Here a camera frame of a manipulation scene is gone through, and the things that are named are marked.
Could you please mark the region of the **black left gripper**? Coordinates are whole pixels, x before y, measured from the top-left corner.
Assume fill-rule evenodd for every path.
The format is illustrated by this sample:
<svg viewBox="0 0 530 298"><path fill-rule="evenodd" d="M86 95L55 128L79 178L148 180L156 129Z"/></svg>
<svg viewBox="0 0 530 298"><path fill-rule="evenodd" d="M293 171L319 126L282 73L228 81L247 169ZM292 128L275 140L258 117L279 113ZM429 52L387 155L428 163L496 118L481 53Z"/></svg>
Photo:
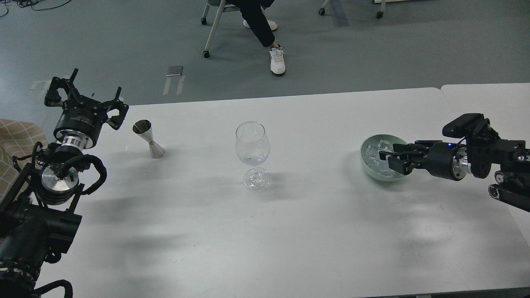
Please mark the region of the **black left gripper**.
<svg viewBox="0 0 530 298"><path fill-rule="evenodd" d="M120 98L121 87L117 87L112 100L104 103L82 96L74 86L77 74L75 68L69 78L53 77L45 94L45 106L63 109L54 129L54 138L59 143L74 136L80 149L90 149L98 143L104 124L114 130L121 128L129 106Z"/></svg>

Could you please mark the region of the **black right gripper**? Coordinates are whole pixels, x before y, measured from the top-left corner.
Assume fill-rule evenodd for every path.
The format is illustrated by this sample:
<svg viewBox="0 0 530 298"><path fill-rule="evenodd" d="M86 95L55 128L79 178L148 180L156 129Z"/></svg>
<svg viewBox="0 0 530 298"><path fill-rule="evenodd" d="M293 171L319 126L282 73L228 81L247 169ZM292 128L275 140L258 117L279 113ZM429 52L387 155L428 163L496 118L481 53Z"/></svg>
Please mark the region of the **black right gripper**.
<svg viewBox="0 0 530 298"><path fill-rule="evenodd" d="M466 145L443 141L415 141L393 145L394 154L379 154L388 167L403 175L415 168L426 170L434 177L453 181L462 180L471 172Z"/></svg>

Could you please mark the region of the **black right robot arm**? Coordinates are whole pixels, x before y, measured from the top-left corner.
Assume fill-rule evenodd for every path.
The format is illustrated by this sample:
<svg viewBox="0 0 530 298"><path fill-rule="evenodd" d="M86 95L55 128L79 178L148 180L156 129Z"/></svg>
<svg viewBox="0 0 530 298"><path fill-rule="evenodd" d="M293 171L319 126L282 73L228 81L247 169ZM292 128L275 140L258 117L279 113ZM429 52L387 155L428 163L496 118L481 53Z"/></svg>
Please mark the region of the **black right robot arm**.
<svg viewBox="0 0 530 298"><path fill-rule="evenodd" d="M394 144L392 151L380 151L379 158L403 175L422 168L434 177L453 181L469 173L484 179L492 164L497 164L500 169L494 174L495 183L488 187L489 195L523 211L530 210L530 162L525 141L500 138L481 113L460 115L443 127L442 134L459 142Z"/></svg>

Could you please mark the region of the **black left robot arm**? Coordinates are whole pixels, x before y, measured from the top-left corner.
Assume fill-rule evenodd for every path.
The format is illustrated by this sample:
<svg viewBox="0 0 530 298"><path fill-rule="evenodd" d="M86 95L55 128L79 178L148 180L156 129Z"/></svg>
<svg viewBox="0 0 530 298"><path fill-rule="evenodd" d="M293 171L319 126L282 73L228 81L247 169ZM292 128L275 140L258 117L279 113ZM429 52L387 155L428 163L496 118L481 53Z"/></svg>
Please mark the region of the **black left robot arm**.
<svg viewBox="0 0 530 298"><path fill-rule="evenodd" d="M104 124L118 130L128 105L120 98L100 102L74 86L78 69L68 79L54 77L45 96L47 107L59 107L55 142L35 142L29 155L12 157L18 176L1 202L1 296L40 298L58 287L73 296L69 281L41 287L42 265L55 264L72 245L82 217L75 213L83 195L97 191L107 179L104 163L83 151L95 147Z"/></svg>

